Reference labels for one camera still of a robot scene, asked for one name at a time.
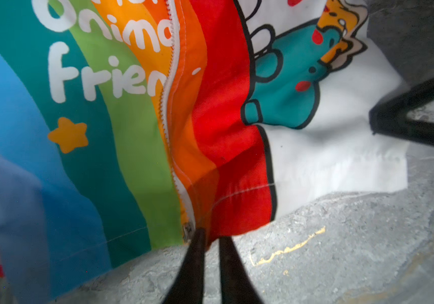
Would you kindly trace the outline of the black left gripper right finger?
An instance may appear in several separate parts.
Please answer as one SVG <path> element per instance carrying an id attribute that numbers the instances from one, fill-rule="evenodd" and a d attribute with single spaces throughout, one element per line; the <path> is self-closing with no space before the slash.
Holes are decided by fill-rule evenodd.
<path id="1" fill-rule="evenodd" d="M 263 304 L 256 292 L 231 237 L 219 239 L 222 304 Z"/>

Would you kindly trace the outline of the rainbow cartoon kids jacket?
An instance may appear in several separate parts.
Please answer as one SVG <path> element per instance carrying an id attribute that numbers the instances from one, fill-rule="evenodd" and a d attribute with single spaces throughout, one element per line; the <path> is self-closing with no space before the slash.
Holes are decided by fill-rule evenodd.
<path id="1" fill-rule="evenodd" d="M 0 278 L 44 303 L 145 253 L 408 184 L 364 1 L 0 1 Z"/>

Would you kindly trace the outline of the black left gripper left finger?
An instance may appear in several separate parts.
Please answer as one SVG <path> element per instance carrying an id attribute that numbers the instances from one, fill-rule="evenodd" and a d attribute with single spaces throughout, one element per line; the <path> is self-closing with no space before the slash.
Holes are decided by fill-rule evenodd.
<path id="1" fill-rule="evenodd" d="M 199 228 L 190 242 L 179 273 L 167 292 L 164 304 L 201 304 L 204 296 L 206 231 Z"/>

